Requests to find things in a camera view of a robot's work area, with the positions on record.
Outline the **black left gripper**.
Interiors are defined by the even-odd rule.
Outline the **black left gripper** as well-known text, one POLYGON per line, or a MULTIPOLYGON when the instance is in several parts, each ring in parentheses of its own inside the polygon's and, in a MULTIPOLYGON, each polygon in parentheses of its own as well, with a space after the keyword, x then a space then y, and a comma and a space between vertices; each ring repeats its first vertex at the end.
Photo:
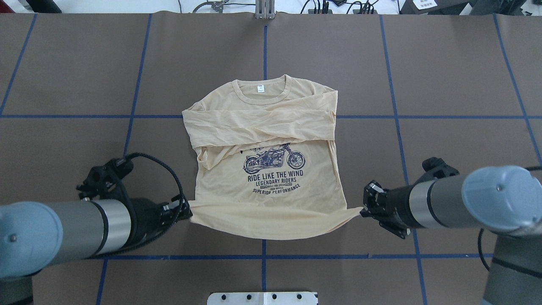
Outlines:
POLYGON ((135 211, 134 238, 148 238, 193 214, 185 195, 176 195, 169 203, 155 203, 147 198, 132 198, 135 211))

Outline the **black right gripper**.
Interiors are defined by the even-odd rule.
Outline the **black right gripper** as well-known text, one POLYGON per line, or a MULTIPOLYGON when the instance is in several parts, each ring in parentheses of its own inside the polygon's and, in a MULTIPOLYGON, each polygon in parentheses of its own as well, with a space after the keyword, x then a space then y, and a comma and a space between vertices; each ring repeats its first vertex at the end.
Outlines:
POLYGON ((363 190, 363 218, 377 220, 379 226, 406 239, 414 227, 414 217, 409 210, 409 197, 413 186, 383 189, 377 181, 371 181, 363 190))

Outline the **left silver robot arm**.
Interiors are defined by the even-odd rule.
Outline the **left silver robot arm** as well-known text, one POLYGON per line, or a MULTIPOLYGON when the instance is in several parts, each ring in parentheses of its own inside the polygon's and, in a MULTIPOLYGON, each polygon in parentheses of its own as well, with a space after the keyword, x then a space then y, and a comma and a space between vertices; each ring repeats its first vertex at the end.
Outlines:
POLYGON ((32 305, 33 276, 45 268, 144 247, 192 216, 186 199, 132 203, 133 211, 114 199, 2 205, 2 305, 32 305))

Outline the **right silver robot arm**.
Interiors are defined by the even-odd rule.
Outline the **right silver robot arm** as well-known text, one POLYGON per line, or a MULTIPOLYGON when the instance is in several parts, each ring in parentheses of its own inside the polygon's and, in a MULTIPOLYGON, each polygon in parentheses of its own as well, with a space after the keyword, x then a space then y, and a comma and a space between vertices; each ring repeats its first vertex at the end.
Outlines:
POLYGON ((413 229, 480 228, 497 236, 482 305, 540 305, 542 189, 534 168, 490 166, 460 175, 436 166, 412 185, 363 191, 362 217, 399 238, 413 229))

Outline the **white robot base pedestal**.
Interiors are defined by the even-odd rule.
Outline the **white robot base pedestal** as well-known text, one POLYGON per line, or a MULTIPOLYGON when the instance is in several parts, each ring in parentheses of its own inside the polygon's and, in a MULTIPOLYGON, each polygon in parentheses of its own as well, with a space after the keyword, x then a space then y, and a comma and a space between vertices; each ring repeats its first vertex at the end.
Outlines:
POLYGON ((310 291, 212 293, 207 305, 318 305, 318 293, 310 291))

